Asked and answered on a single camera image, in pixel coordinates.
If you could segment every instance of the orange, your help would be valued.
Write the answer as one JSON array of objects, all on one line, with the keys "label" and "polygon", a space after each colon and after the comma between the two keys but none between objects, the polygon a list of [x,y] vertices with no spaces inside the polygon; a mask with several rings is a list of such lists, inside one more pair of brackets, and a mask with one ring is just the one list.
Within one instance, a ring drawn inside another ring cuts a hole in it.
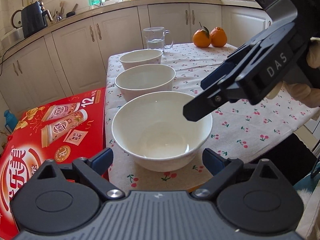
[{"label": "orange", "polygon": [[211,44],[214,47],[221,48],[227,44],[228,38],[224,30],[220,27],[216,27],[210,33]]},{"label": "orange", "polygon": [[199,48],[207,48],[211,44],[211,38],[209,31],[206,27],[202,27],[200,30],[197,30],[196,33],[193,35],[192,41],[194,45]]}]

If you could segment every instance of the glass measuring cup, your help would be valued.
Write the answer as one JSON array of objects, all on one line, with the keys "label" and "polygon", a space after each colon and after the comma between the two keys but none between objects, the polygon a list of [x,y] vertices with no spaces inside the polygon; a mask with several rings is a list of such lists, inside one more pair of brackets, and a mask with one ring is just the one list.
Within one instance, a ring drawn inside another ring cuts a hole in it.
[{"label": "glass measuring cup", "polygon": [[143,30],[143,33],[147,41],[148,49],[158,49],[158,50],[164,51],[164,49],[172,48],[174,44],[173,38],[170,45],[166,45],[164,43],[165,36],[168,33],[171,34],[171,32],[168,30],[165,30],[164,27],[146,28]]}]

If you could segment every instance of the cherry print tablecloth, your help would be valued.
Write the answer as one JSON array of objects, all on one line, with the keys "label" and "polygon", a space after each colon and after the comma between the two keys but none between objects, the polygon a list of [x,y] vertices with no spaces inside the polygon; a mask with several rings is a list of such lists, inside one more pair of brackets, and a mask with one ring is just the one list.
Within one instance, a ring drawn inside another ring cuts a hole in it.
[{"label": "cherry print tablecloth", "polygon": [[[193,44],[178,44],[165,51],[161,63],[177,72],[173,91],[197,95],[202,91],[201,80],[235,49],[230,45],[200,49]],[[125,192],[131,189],[186,190],[196,187],[212,177],[202,164],[201,153],[205,148],[247,163],[283,141],[318,111],[295,101],[285,90],[281,90],[275,99],[264,99],[256,106],[245,99],[227,103],[212,113],[212,133],[191,163],[177,171],[149,171],[135,164],[112,137],[112,120],[126,103],[115,86],[116,76],[124,71],[119,62],[121,55],[110,57],[108,62],[105,127],[107,147],[114,152],[113,165],[109,168],[110,182]]]}]

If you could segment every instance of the finger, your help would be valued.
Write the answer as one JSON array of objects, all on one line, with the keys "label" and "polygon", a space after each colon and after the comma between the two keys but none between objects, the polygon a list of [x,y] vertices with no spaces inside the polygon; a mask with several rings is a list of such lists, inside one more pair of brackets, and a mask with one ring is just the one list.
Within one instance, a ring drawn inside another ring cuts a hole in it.
[{"label": "finger", "polygon": [[320,106],[320,89],[310,88],[306,84],[285,84],[288,93],[297,101],[307,107],[315,108]]},{"label": "finger", "polygon": [[320,41],[315,40],[309,48],[307,63],[312,68],[320,67]]},{"label": "finger", "polygon": [[283,81],[276,84],[276,86],[273,88],[273,90],[271,90],[270,93],[267,94],[266,98],[267,99],[274,99],[277,96],[277,94],[279,93],[279,91],[282,87],[282,84],[283,84]]}]

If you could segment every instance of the cabinet handle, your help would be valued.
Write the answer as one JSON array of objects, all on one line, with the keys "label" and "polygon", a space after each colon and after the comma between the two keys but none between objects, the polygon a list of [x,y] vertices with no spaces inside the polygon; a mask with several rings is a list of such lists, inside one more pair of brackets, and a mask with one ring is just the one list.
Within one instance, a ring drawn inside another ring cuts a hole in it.
[{"label": "cabinet handle", "polygon": [[196,16],[195,16],[195,11],[194,10],[192,10],[192,17],[193,17],[192,24],[195,25]]},{"label": "cabinet handle", "polygon": [[19,69],[20,73],[22,74],[22,70],[21,70],[21,68],[20,68],[20,64],[19,64],[19,61],[18,61],[18,60],[17,60],[17,66],[18,66],[18,69]]},{"label": "cabinet handle", "polygon": [[90,25],[89,28],[90,28],[90,33],[91,33],[92,41],[94,42],[94,36],[93,36],[92,26]]},{"label": "cabinet handle", "polygon": [[97,28],[98,28],[99,39],[102,40],[99,23],[97,23]]},{"label": "cabinet handle", "polygon": [[188,15],[188,10],[186,10],[186,18],[187,18],[187,22],[186,22],[186,24],[188,25],[188,23],[189,23],[189,15]]},{"label": "cabinet handle", "polygon": [[18,74],[18,72],[17,72],[17,70],[16,70],[16,66],[14,65],[14,63],[12,63],[13,64],[13,70],[15,71],[15,73],[17,74],[17,76],[19,76],[19,74]]}]

